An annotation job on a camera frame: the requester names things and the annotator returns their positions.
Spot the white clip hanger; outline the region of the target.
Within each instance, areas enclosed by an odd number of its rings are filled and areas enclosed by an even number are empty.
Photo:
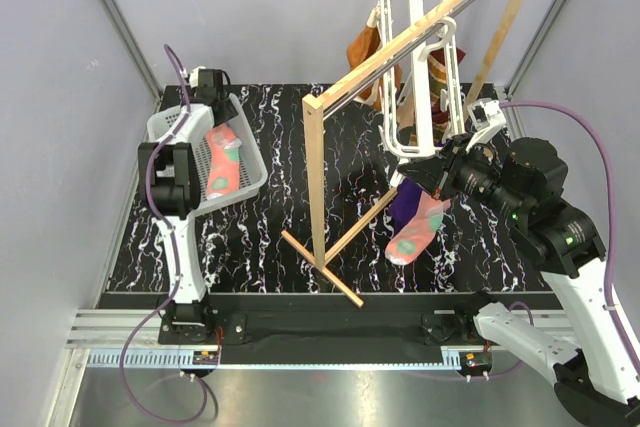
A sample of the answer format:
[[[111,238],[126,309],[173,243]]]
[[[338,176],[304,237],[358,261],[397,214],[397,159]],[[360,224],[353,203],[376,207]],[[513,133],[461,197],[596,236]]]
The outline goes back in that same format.
[[[417,22],[426,14],[430,1],[444,0],[378,0],[381,45],[387,46],[399,35],[394,26],[396,20]],[[457,25],[453,18],[445,16],[434,28],[433,33],[411,48],[404,75],[394,69],[382,75],[380,135],[385,150],[393,154],[400,165],[434,155],[442,142],[465,132],[455,37]],[[396,102],[407,80],[412,81],[415,124],[399,130]]]

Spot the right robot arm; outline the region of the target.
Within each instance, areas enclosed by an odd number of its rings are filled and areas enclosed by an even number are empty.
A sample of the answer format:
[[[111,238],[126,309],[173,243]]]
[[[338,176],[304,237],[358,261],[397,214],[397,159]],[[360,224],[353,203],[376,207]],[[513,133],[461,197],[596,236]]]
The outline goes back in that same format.
[[[437,200],[464,194],[504,217],[516,250],[554,292],[576,341],[562,341],[517,318],[486,292],[456,307],[457,337],[505,348],[544,377],[565,410],[585,426],[638,425],[638,370],[621,337],[624,327],[611,317],[606,249],[589,216],[563,199],[568,167],[556,149],[524,137],[496,162],[488,146],[462,134],[399,171]]]

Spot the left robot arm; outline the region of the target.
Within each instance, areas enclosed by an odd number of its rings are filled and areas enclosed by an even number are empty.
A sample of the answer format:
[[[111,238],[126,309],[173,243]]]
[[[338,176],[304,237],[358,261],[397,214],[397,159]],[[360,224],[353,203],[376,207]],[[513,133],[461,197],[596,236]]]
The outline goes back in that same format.
[[[161,304],[161,344],[211,342],[216,319],[207,294],[195,239],[195,217],[207,176],[198,170],[200,148],[216,120],[232,110],[229,76],[197,68],[186,78],[176,107],[148,121],[148,140],[138,147],[140,199],[155,217],[164,243],[169,295]]]

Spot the pink dotted sock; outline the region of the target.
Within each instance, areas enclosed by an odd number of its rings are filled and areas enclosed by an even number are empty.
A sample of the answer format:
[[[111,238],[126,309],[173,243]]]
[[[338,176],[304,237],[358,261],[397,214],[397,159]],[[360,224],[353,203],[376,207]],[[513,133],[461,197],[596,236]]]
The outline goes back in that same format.
[[[228,124],[213,127],[206,140],[211,153],[206,199],[213,200],[240,188],[242,142]]]
[[[386,258],[396,266],[415,261],[434,240],[450,206],[450,200],[436,200],[423,193],[416,215],[387,245]]]

